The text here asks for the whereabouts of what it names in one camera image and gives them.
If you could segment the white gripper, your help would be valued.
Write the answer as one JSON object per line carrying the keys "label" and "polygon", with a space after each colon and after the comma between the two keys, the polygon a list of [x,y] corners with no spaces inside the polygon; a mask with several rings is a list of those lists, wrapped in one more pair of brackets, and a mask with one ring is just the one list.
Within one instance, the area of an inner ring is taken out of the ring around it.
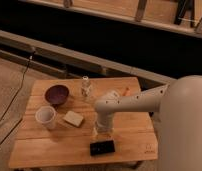
{"label": "white gripper", "polygon": [[108,133],[113,129],[113,115],[98,115],[95,121],[95,128],[92,131],[92,139],[98,140],[98,133],[107,133],[106,140],[113,141],[113,134]]}

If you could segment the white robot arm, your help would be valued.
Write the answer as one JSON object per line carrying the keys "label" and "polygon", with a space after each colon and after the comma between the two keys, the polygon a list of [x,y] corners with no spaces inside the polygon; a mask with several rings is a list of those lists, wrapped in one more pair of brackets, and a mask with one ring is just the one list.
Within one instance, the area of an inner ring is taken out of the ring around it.
{"label": "white robot arm", "polygon": [[113,127],[116,112],[157,112],[158,171],[202,171],[202,76],[190,75],[132,96],[110,92],[95,102],[97,132]]}

